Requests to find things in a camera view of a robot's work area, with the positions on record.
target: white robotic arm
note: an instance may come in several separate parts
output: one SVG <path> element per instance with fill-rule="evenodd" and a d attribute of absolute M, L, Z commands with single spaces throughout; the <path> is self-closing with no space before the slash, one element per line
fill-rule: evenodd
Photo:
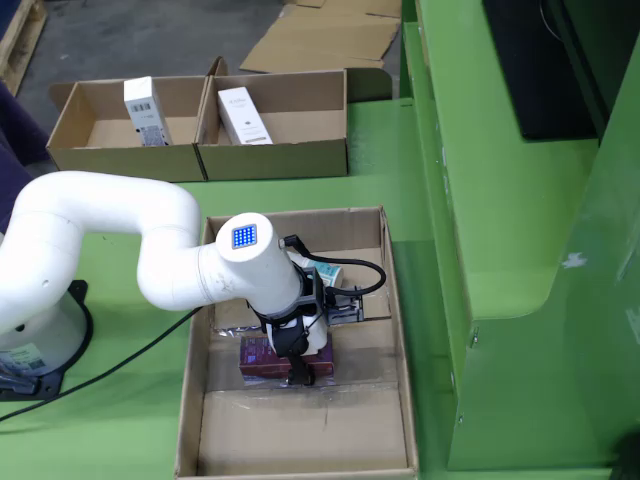
<path fill-rule="evenodd" d="M 182 188 L 154 180 L 57 172 L 23 189 L 0 247 L 0 350 L 3 342 L 6 349 L 7 342 L 29 338 L 30 329 L 35 335 L 58 321 L 83 236 L 92 232 L 142 235 L 138 284 L 149 302 L 165 310 L 245 298 L 268 317 L 286 311 L 302 293 L 299 271 L 262 215 L 233 217 L 216 243 L 198 246 L 200 209 Z M 15 329 L 21 329 L 20 335 Z M 49 330 L 47 337 L 64 334 Z M 322 337 L 314 350 L 324 346 Z"/>

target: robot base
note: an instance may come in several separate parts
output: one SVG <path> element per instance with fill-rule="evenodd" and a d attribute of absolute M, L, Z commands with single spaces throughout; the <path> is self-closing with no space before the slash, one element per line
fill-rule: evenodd
<path fill-rule="evenodd" d="M 51 373 L 40 377 L 15 377 L 15 380 L 24 387 L 24 389 L 21 388 L 20 390 L 31 391 L 32 393 L 17 393 L 13 389 L 2 389 L 0 387 L 0 402 L 48 400 L 60 393 L 65 372 L 84 354 L 93 336 L 93 319 L 89 309 L 84 304 L 88 290 L 89 285 L 84 280 L 74 280 L 69 286 L 69 293 L 78 302 L 87 322 L 87 330 L 80 348 L 64 365 Z"/>

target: green workbench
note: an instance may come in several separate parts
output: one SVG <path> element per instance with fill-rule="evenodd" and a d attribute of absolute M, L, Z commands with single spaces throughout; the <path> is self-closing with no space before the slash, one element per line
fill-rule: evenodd
<path fill-rule="evenodd" d="M 600 149 L 593 141 L 525 144 L 510 114 L 480 5 L 480 0 L 404 2 L 403 98 L 350 105 L 348 177 L 184 187 L 205 216 L 385 207 L 405 319 L 422 478 L 604 479 L 606 469 L 545 470 L 545 455 L 558 450 L 550 461 L 560 464 L 562 449 L 575 440 L 575 458 L 592 452 L 599 459 L 605 447 L 595 444 L 598 429 L 606 430 L 611 418 L 624 423 L 633 412 L 633 405 L 598 392 L 608 386 L 616 391 L 607 382 L 618 377 L 607 375 L 620 371 L 624 358 L 603 350 L 580 363 L 577 353 L 601 347 L 597 341 L 609 334 L 601 318 L 619 316 L 616 309 L 632 298 L 633 281 L 640 278 L 640 262 L 631 265 L 631 254 L 620 255 L 640 237 L 640 228 L 633 227 L 638 211 L 633 206 L 640 198 L 612 199 L 610 194 L 616 184 L 637 190 L 633 185 L 640 169 L 627 157 L 640 149 L 632 128 L 640 100 L 627 94 L 633 100 L 614 112 L 615 133 L 607 134 Z M 640 79 L 639 52 L 631 69 L 634 79 Z M 492 117 L 485 116 L 489 104 L 496 106 Z M 499 195 L 481 190 L 481 202 L 469 193 L 477 184 L 500 180 L 513 185 L 503 182 Z M 611 205 L 624 207 L 614 224 L 602 214 Z M 533 249 L 535 262 L 519 255 L 518 242 Z M 64 388 L 115 365 L 179 318 L 153 308 L 138 291 L 139 246 L 140 239 L 132 236 L 85 239 L 77 278 L 90 285 L 87 305 L 95 335 Z M 615 257 L 631 265 L 618 272 L 619 283 L 610 283 L 611 262 L 559 269 L 567 252 L 590 249 L 605 252 L 607 262 Z M 584 295 L 597 298 L 600 285 L 615 302 L 604 307 L 581 302 Z M 640 318 L 637 303 L 631 307 L 633 319 Z M 186 342 L 184 326 L 104 381 L 0 424 L 2 474 L 170 479 Z M 631 348 L 622 340 L 620 345 Z M 602 355 L 611 360 L 602 363 Z M 637 379 L 633 365 L 638 362 L 622 372 L 626 378 Z M 590 404 L 585 398 L 594 400 Z M 15 408 L 0 404 L 0 414 Z M 598 417 L 594 411 L 607 415 Z M 535 462 L 532 452 L 539 453 Z M 491 462 L 519 471 L 450 472 L 452 460 L 462 469 Z M 517 467 L 525 464 L 538 469 Z"/>
<path fill-rule="evenodd" d="M 349 110 L 349 177 L 191 183 L 203 215 L 245 211 L 384 205 L 408 320 L 423 343 L 424 319 L 438 299 L 416 293 L 437 285 L 423 174 L 411 100 L 355 104 Z M 69 371 L 69 388 L 118 363 L 179 318 L 149 305 L 136 284 L 140 239 L 89 235 L 77 278 L 89 282 L 94 339 Z M 435 282 L 426 286 L 426 282 Z M 99 384 L 0 425 L 5 478 L 169 479 L 178 429 L 187 327 Z M 416 373 L 419 389 L 426 372 Z M 0 413 L 17 408 L 0 404 Z"/>

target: robotic arm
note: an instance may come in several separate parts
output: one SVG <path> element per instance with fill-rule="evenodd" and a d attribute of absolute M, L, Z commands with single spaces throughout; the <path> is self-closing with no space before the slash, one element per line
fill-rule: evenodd
<path fill-rule="evenodd" d="M 221 228 L 216 243 L 199 246 L 200 209 L 182 188 L 57 172 L 23 189 L 0 247 L 0 352 L 31 345 L 42 360 L 32 375 L 63 365 L 84 337 L 67 288 L 85 233 L 142 235 L 138 284 L 159 308 L 187 310 L 244 298 L 279 355 L 289 356 L 294 344 L 295 357 L 326 344 L 322 305 L 314 309 L 309 307 L 313 301 L 300 301 L 316 295 L 320 303 L 321 292 L 314 293 L 319 287 L 291 262 L 266 217 L 235 216 Z M 278 349 L 274 331 L 294 327 L 304 330 L 304 338 L 288 335 L 287 351 L 282 345 Z"/>

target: cardboard box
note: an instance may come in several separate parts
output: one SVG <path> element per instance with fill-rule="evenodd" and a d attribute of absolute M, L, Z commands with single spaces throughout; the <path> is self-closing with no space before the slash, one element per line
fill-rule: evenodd
<path fill-rule="evenodd" d="M 194 142 L 207 77 L 161 77 L 154 83 L 173 145 L 141 146 L 124 103 L 124 80 L 77 82 L 47 144 L 58 168 L 169 182 L 205 180 Z"/>
<path fill-rule="evenodd" d="M 243 300 L 198 312 L 191 323 L 175 478 L 415 478 L 411 384 L 384 211 L 268 217 L 281 237 L 297 233 L 311 251 L 378 262 L 387 282 L 365 297 L 366 321 L 330 327 L 335 386 L 244 386 L 240 339 L 229 329 L 257 326 L 257 318 Z M 205 243 L 215 239 L 226 220 L 207 220 Z M 375 272 L 345 266 L 346 285 L 375 279 Z"/>
<path fill-rule="evenodd" d="M 217 91 L 246 87 L 274 145 L 231 145 Z M 391 98 L 378 69 L 215 76 L 198 125 L 198 153 L 209 180 L 344 176 L 347 103 Z"/>

